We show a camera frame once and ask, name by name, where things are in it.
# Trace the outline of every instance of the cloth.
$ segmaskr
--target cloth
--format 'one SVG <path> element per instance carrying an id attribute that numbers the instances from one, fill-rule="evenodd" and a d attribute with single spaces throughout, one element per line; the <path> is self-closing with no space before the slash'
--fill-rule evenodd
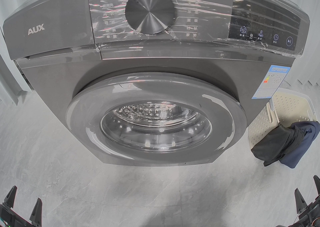
<path id="1" fill-rule="evenodd" d="M 290 168 L 295 168 L 302 156 L 309 149 L 314 139 L 318 136 L 320 131 L 320 123 L 315 121 L 301 121 L 293 123 L 292 125 L 304 130 L 306 134 L 302 140 L 302 143 L 292 152 L 287 153 L 283 158 L 281 158 L 280 162 Z"/>
<path id="2" fill-rule="evenodd" d="M 256 158 L 264 160 L 264 166 L 268 166 L 298 148 L 304 136 L 305 131 L 296 123 L 288 128 L 279 124 L 259 141 L 251 152 Z"/>

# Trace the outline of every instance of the front-load washing machine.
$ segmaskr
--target front-load washing machine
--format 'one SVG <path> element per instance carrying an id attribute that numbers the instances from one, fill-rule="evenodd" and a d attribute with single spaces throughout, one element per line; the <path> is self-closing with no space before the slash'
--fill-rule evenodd
<path id="1" fill-rule="evenodd" d="M 29 0 L 12 60 L 104 163 L 213 162 L 266 105 L 309 18 L 289 0 Z"/>

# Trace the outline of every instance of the control knob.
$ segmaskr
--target control knob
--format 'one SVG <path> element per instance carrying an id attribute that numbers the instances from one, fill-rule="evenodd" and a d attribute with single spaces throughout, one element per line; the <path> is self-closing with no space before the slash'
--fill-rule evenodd
<path id="1" fill-rule="evenodd" d="M 173 23 L 174 4 L 171 0 L 128 0 L 125 17 L 140 33 L 160 33 Z"/>

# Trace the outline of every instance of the energy label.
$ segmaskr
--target energy label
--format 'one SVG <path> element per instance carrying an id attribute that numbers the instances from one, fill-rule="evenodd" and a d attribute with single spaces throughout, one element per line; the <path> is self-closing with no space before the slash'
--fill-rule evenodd
<path id="1" fill-rule="evenodd" d="M 290 67 L 271 65 L 252 99 L 271 98 L 286 77 Z"/>

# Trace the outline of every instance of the marble floor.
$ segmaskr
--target marble floor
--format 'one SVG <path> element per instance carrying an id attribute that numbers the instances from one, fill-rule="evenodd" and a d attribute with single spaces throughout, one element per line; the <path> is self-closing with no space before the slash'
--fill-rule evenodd
<path id="1" fill-rule="evenodd" d="M 296 84 L 320 116 L 320 88 Z M 250 152 L 248 132 L 214 163 L 181 167 L 102 164 L 36 92 L 0 103 L 0 198 L 18 187 L 14 210 L 29 219 L 37 197 L 44 227 L 201 227 L 293 224 L 294 189 L 308 203 L 320 175 L 319 139 L 295 169 L 268 167 Z"/>

